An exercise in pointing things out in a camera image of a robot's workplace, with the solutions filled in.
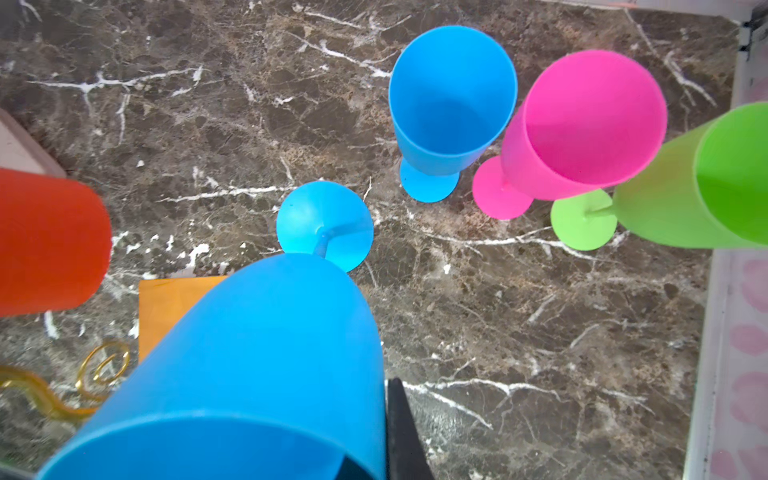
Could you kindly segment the blue wine glass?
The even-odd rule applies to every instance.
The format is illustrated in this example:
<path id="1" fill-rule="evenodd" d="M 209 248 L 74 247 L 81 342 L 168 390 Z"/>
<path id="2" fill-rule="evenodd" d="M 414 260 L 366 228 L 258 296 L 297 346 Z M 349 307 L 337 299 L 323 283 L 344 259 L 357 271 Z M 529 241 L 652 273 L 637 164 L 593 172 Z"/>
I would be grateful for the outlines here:
<path id="1" fill-rule="evenodd" d="M 517 97 L 515 66 L 487 34 L 444 26 L 411 41 L 388 88 L 405 192 L 422 203 L 448 197 L 504 132 Z"/>
<path id="2" fill-rule="evenodd" d="M 372 246 L 362 199 L 290 193 L 282 251 L 230 275 L 163 337 L 43 479 L 334 479 L 387 475 L 383 353 L 350 278 Z"/>

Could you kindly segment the blue wine glass front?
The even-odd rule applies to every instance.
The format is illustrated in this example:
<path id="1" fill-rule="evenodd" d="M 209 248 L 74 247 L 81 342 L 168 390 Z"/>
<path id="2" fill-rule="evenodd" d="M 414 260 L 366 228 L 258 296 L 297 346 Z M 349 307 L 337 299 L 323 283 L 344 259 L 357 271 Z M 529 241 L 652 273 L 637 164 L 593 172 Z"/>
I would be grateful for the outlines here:
<path id="1" fill-rule="evenodd" d="M 387 475 L 383 353 L 350 278 L 372 246 L 362 199 L 290 193 L 282 251 L 230 275 L 163 337 L 43 479 L 334 479 Z"/>

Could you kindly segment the green wine glass front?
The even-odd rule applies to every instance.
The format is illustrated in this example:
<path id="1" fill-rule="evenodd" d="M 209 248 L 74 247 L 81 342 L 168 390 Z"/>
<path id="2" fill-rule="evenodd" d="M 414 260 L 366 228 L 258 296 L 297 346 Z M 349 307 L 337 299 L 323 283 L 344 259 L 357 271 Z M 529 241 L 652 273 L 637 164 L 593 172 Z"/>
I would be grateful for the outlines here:
<path id="1" fill-rule="evenodd" d="M 553 203 L 566 246 L 591 251 L 617 226 L 651 242 L 689 249 L 767 246 L 767 105 L 742 105 L 665 143 L 612 193 L 598 189 Z"/>

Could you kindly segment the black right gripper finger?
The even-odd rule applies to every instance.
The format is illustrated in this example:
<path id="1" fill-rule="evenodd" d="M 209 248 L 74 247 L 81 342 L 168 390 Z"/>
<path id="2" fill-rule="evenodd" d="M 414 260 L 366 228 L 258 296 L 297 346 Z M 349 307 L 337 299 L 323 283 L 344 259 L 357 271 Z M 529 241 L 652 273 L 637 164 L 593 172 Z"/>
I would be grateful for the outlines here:
<path id="1" fill-rule="evenodd" d="M 387 383 L 386 419 L 388 479 L 434 480 L 399 378 Z"/>

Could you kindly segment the magenta wine glass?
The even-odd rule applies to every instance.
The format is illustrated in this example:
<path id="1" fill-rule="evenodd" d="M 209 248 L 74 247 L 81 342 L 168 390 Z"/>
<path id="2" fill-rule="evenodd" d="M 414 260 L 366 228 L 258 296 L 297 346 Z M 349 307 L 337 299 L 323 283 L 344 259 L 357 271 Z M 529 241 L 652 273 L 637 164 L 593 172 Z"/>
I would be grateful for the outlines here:
<path id="1" fill-rule="evenodd" d="M 638 62 L 605 50 L 567 55 L 537 78 L 500 155 L 476 171 L 473 200 L 487 216 L 510 220 L 536 200 L 616 186 L 651 163 L 667 126 L 661 88 Z"/>

